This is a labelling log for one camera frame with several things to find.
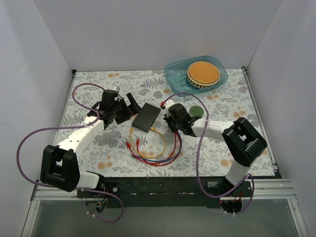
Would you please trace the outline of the black network switch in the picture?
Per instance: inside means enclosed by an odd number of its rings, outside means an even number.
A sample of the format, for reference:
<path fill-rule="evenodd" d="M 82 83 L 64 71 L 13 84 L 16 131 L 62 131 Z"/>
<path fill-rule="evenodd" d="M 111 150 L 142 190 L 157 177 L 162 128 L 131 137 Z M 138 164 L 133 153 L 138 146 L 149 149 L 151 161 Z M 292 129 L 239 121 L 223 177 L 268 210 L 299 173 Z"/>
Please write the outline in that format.
<path fill-rule="evenodd" d="M 159 107 L 145 103 L 142 107 L 142 112 L 132 122 L 132 127 L 148 133 L 160 112 L 161 109 Z"/>

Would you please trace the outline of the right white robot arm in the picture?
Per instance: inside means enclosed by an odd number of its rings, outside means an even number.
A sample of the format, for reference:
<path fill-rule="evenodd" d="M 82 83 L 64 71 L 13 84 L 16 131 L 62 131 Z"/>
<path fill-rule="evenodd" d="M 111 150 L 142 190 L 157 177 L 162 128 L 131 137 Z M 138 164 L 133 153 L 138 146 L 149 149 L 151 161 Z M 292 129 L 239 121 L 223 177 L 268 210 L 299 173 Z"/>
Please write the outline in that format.
<path fill-rule="evenodd" d="M 210 198 L 221 198 L 227 195 L 235 196 L 241 191 L 241 184 L 247 177 L 253 162 L 267 147 L 267 142 L 255 127 L 243 117 L 235 121 L 215 121 L 191 116 L 180 103 L 167 100 L 161 103 L 165 110 L 164 120 L 172 132 L 181 131 L 191 137 L 212 138 L 226 143 L 233 156 L 233 164 L 228 173 L 219 183 L 219 187 L 213 187 L 215 195 L 208 193 L 198 174 L 198 161 L 196 161 L 196 174 L 198 185 L 202 192 Z"/>

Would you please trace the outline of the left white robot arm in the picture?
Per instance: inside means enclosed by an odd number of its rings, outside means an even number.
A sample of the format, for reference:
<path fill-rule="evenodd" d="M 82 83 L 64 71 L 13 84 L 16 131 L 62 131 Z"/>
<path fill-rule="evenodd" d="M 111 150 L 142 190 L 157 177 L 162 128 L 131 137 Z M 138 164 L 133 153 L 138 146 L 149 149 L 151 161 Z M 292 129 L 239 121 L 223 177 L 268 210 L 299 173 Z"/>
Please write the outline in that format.
<path fill-rule="evenodd" d="M 40 181 L 67 192 L 88 188 L 93 197 L 101 197 L 105 185 L 99 181 L 100 175 L 81 171 L 78 159 L 94 138 L 113 121 L 121 124 L 142 111 L 131 93 L 127 94 L 127 98 L 130 101 L 129 105 L 118 91 L 104 90 L 101 101 L 89 109 L 79 128 L 56 146 L 48 145 L 44 149 Z"/>

